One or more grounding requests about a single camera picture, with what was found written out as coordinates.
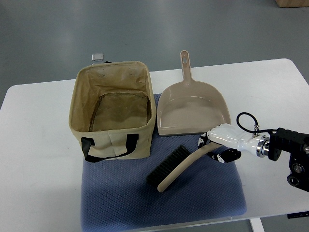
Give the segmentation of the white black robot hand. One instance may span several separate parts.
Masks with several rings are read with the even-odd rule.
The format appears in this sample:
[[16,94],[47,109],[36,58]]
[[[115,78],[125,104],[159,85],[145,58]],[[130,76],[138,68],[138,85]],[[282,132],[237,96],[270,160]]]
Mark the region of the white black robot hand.
[[198,148],[211,142],[220,144],[220,148],[207,153],[209,157],[220,162],[229,163],[238,160],[242,152],[263,158],[268,156],[270,138],[258,133],[249,133],[230,124],[221,124],[202,134]]

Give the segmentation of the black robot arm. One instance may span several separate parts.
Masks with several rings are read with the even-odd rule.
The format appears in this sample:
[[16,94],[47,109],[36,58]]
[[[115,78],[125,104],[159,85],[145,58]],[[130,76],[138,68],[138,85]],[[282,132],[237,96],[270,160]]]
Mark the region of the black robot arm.
[[[250,116],[254,120],[253,130],[243,127],[239,121],[242,115]],[[290,154],[287,182],[298,189],[309,190],[309,135],[284,128],[260,130],[257,119],[248,112],[241,112],[236,117],[237,125],[245,132],[258,135],[268,133],[269,141],[264,147],[268,148],[267,156],[277,161],[282,151]]]

